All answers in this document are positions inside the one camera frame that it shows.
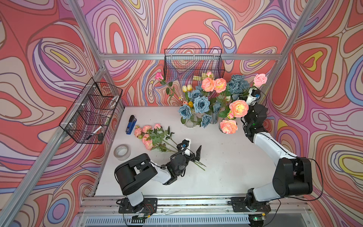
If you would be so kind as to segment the pale pink rose stem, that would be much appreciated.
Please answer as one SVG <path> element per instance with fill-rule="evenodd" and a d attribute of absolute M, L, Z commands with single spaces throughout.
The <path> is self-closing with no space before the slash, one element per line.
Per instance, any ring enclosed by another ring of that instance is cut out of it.
<path fill-rule="evenodd" d="M 262 85 L 267 83 L 267 80 L 268 78 L 264 73 L 256 75 L 253 79 L 253 85 L 249 89 L 249 94 L 252 93 L 253 90 L 259 90 Z"/>

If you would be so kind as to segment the light pink rose stem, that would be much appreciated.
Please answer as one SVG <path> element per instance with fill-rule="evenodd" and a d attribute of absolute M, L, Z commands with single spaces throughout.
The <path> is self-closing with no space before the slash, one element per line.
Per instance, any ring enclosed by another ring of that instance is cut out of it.
<path fill-rule="evenodd" d="M 164 129 L 160 124 L 156 124 L 151 134 L 153 149 L 157 149 L 160 152 L 177 153 L 178 143 L 173 138 L 174 134 L 175 133 L 171 131 L 170 127 Z"/>

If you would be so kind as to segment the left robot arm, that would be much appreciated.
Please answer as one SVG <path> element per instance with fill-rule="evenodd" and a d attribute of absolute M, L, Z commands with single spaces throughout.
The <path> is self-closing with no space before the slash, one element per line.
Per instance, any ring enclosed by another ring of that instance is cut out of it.
<path fill-rule="evenodd" d="M 153 180 L 163 185 L 171 185 L 183 177 L 190 162 L 200 163 L 202 146 L 196 152 L 191 149 L 191 140 L 184 139 L 177 144 L 177 152 L 165 165 L 157 165 L 148 154 L 143 153 L 123 164 L 114 171 L 114 176 L 125 198 L 116 202 L 121 214 L 152 215 L 157 211 L 157 198 L 145 198 L 141 187 Z"/>

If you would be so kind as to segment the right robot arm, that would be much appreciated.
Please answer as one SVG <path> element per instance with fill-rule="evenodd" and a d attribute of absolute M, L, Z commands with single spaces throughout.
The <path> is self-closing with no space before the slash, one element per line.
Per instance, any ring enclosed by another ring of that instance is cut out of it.
<path fill-rule="evenodd" d="M 263 123 L 268 108 L 257 103 L 260 97 L 258 88 L 249 89 L 246 98 L 249 110 L 241 120 L 245 136 L 270 157 L 275 165 L 275 173 L 270 183 L 249 189 L 244 200 L 237 204 L 249 211 L 257 211 L 273 200 L 313 192 L 310 160 L 293 154 L 267 132 Z"/>

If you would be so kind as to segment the pink rose bunch right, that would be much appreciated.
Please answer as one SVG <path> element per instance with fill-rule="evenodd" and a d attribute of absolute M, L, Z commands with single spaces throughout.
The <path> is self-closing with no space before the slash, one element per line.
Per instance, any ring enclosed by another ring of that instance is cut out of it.
<path fill-rule="evenodd" d="M 219 116 L 223 118 L 219 128 L 224 134 L 234 134 L 238 131 L 236 118 L 247 115 L 249 105 L 244 100 L 236 100 L 232 102 Z"/>

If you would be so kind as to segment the pink rose bunch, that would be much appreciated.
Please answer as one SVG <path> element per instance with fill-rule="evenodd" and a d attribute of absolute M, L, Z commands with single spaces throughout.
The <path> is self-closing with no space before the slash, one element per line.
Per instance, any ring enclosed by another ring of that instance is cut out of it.
<path fill-rule="evenodd" d="M 247 115 L 249 105 L 244 100 L 236 100 L 232 102 L 219 116 L 223 118 L 219 128 L 224 134 L 234 134 L 238 131 L 236 118 Z"/>
<path fill-rule="evenodd" d="M 212 72 L 202 73 L 201 78 L 201 88 L 205 92 L 215 91 L 217 93 L 222 93 L 227 89 L 227 81 L 223 78 L 214 79 L 214 74 Z"/>

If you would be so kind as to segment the blue rose bouquet right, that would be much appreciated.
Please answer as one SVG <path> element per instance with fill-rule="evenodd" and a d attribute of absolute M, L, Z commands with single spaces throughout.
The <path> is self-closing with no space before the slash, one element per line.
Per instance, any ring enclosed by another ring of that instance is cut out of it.
<path fill-rule="evenodd" d="M 232 75 L 231 80 L 228 82 L 228 86 L 233 100 L 237 100 L 239 96 L 250 89 L 250 84 L 245 79 L 244 75 Z"/>

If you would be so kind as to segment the blue rose bouquet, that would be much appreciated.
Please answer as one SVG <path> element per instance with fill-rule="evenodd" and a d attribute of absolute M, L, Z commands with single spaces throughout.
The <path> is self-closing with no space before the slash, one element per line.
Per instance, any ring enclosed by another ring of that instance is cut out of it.
<path fill-rule="evenodd" d="M 216 99 L 210 97 L 213 91 L 205 92 L 201 86 L 193 88 L 191 84 L 182 86 L 182 91 L 185 94 L 185 99 L 178 113 L 184 126 L 187 128 L 196 126 L 206 128 L 217 123 L 217 112 L 220 110 L 220 104 Z"/>
<path fill-rule="evenodd" d="M 245 79 L 244 75 L 232 75 L 231 80 L 228 82 L 228 86 L 233 100 L 237 100 L 239 96 L 250 89 L 250 84 Z"/>

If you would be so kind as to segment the white tape roll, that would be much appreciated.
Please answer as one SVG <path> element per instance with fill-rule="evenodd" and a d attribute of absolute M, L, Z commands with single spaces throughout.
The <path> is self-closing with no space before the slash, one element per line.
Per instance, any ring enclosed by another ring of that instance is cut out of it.
<path fill-rule="evenodd" d="M 117 146 L 114 151 L 113 155 L 119 161 L 125 161 L 130 157 L 131 151 L 126 144 L 121 144 Z"/>

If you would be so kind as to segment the blue rose bouquet left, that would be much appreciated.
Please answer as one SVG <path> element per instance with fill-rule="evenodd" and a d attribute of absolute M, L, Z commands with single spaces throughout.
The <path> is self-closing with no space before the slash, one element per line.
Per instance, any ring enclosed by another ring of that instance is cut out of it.
<path fill-rule="evenodd" d="M 185 99 L 178 113 L 184 126 L 187 128 L 196 126 L 206 128 L 217 123 L 217 112 L 220 110 L 220 104 L 216 99 L 210 97 L 213 91 L 205 92 L 201 86 L 193 88 L 191 84 L 182 86 L 182 91 L 185 94 Z"/>

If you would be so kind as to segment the pink rose bunch centre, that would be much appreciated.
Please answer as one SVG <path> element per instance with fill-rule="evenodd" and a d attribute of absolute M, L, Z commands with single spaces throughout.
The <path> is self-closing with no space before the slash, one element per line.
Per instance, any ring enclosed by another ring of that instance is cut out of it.
<path fill-rule="evenodd" d="M 212 72 L 202 73 L 201 78 L 201 88 L 205 92 L 215 91 L 217 93 L 222 93 L 227 89 L 227 81 L 223 78 L 214 79 L 214 74 Z"/>

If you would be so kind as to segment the blue stapler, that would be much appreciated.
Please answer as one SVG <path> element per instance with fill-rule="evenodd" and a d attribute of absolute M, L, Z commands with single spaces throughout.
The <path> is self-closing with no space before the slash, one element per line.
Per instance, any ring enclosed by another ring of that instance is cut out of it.
<path fill-rule="evenodd" d="M 129 122 L 128 122 L 128 125 L 127 125 L 127 128 L 126 128 L 126 134 L 127 135 L 130 135 L 136 125 L 136 122 L 137 122 L 137 119 L 134 115 L 131 115 L 130 118 L 129 118 Z"/>

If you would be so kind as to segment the yellow sponge in basket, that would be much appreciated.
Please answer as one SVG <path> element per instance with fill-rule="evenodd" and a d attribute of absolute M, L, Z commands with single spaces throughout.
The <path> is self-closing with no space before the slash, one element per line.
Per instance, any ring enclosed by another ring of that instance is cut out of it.
<path fill-rule="evenodd" d="M 199 76 L 193 76 L 194 81 L 203 81 L 204 79 L 208 78 L 209 75 L 207 73 L 201 73 Z"/>

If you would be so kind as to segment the magenta rosebud stem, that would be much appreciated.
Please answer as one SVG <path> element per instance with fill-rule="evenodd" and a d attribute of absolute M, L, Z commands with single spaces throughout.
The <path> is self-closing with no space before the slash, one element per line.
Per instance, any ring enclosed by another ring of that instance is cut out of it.
<path fill-rule="evenodd" d="M 158 80 L 158 82 L 163 85 L 166 86 L 166 94 L 170 97 L 170 99 L 172 97 L 177 97 L 176 95 L 176 90 L 175 87 L 173 86 L 173 82 L 166 82 L 165 78 L 163 77 L 161 72 L 157 72 L 155 75 L 155 79 Z"/>

